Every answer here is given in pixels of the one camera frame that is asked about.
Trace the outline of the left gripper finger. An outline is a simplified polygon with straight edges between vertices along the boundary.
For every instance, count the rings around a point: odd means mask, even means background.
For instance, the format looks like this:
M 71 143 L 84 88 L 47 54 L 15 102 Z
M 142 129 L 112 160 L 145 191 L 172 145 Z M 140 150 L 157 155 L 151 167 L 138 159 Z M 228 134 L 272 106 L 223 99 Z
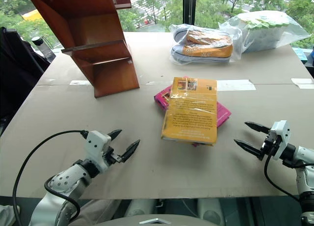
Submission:
M 131 145 L 129 145 L 129 147 L 126 149 L 126 151 L 121 156 L 123 163 L 125 163 L 133 155 L 133 153 L 136 151 L 139 143 L 140 143 L 140 139 L 138 139 L 137 141 L 135 141 Z
M 107 135 L 111 138 L 111 141 L 113 141 L 121 132 L 122 132 L 121 129 L 116 129 L 116 130 L 111 131 Z

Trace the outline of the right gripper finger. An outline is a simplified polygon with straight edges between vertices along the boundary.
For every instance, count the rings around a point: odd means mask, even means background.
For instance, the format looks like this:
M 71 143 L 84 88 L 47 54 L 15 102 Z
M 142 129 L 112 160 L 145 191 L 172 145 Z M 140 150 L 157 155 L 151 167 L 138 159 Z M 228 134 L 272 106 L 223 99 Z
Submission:
M 257 131 L 257 132 L 262 132 L 264 134 L 268 134 L 270 131 L 270 128 L 265 127 L 261 124 L 255 123 L 255 122 L 245 122 L 245 124 L 250 127 L 251 129 Z
M 235 143 L 240 146 L 243 150 L 245 150 L 246 152 L 254 155 L 255 157 L 257 157 L 259 160 L 262 160 L 262 153 L 260 150 L 254 148 L 252 145 L 250 145 L 249 143 L 245 142 L 245 141 L 241 141 L 238 139 L 234 139 Z

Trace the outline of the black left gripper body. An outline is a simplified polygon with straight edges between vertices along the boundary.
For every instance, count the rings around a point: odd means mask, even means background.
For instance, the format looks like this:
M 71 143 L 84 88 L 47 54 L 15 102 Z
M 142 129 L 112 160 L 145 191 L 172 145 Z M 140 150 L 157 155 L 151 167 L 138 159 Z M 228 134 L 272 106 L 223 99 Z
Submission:
M 114 153 L 114 148 L 108 147 L 107 151 L 103 154 L 103 160 L 107 166 L 111 166 L 115 163 L 122 163 L 122 158 L 120 155 Z

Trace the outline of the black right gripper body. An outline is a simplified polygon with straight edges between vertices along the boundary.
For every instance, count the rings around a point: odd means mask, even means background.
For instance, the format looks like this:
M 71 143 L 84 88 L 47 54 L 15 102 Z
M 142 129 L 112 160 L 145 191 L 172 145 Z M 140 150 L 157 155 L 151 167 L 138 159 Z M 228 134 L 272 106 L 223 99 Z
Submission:
M 266 134 L 261 147 L 261 160 L 263 160 L 265 155 L 275 156 L 280 145 L 280 135 L 270 129 L 262 129 L 261 132 Z

